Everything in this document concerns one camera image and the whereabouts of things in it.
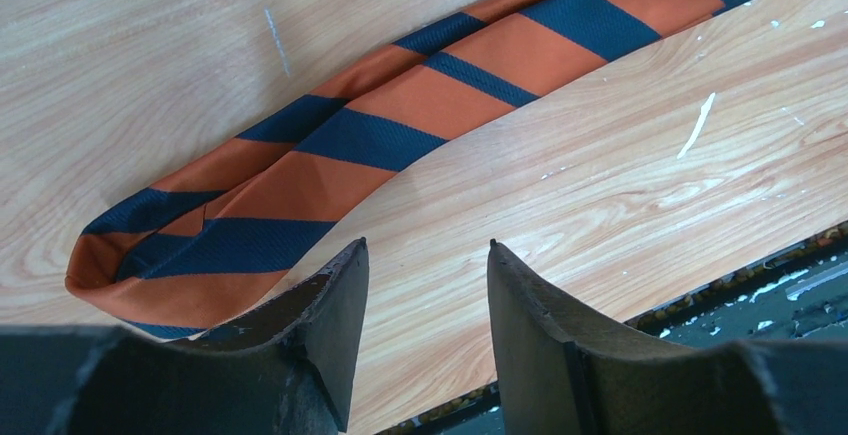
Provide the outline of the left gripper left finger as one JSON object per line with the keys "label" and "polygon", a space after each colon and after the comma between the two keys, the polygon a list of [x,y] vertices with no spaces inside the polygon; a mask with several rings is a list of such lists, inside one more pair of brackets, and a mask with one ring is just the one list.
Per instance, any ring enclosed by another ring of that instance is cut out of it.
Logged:
{"label": "left gripper left finger", "polygon": [[339,434],[369,283],[364,239],[194,340],[119,326],[5,325],[5,434]]}

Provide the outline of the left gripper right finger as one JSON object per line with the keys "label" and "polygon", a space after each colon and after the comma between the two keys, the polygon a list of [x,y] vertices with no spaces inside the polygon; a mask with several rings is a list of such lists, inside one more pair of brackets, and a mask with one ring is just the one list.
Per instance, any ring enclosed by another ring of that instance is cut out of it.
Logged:
{"label": "left gripper right finger", "polygon": [[487,262],[509,434],[843,434],[843,341],[696,349],[640,332],[551,284],[508,247]]}

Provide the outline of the orange navy striped tie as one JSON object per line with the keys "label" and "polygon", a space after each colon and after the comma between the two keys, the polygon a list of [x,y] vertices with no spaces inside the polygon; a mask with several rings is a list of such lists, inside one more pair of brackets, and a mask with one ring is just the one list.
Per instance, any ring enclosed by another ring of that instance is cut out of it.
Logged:
{"label": "orange navy striped tie", "polygon": [[93,220],[65,285],[162,339],[268,293],[395,174],[750,0],[483,0],[350,65]]}

